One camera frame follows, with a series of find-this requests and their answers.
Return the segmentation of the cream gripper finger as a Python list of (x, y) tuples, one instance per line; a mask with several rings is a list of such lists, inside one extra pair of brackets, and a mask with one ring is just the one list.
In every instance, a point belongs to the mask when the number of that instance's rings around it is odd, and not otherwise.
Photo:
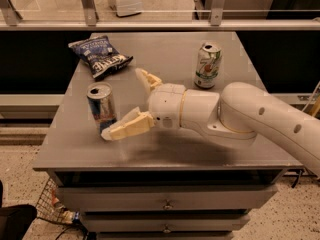
[(141, 112), (139, 107), (132, 109), (120, 121), (104, 129), (101, 137), (106, 141), (115, 141), (148, 132), (155, 125), (149, 111)]
[(140, 81), (147, 94), (150, 94), (156, 87), (163, 84), (162, 80), (159, 77), (149, 73), (142, 68), (136, 68), (135, 73), (137, 79)]

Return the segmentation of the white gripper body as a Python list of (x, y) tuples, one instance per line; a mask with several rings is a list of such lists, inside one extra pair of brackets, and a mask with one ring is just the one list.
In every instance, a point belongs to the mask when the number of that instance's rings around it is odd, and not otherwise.
[(155, 125), (163, 129), (180, 128), (180, 110), (186, 88), (178, 84), (162, 84), (150, 94), (148, 109)]

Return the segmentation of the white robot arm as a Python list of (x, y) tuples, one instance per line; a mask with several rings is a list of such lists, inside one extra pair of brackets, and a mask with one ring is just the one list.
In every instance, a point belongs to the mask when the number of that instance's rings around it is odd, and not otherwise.
[(148, 95), (148, 110), (138, 107), (101, 133), (108, 141), (140, 135), (153, 127), (189, 129), (220, 146), (239, 148), (258, 134), (274, 142), (320, 176), (320, 120), (247, 83), (233, 82), (222, 92), (164, 83), (136, 69)]

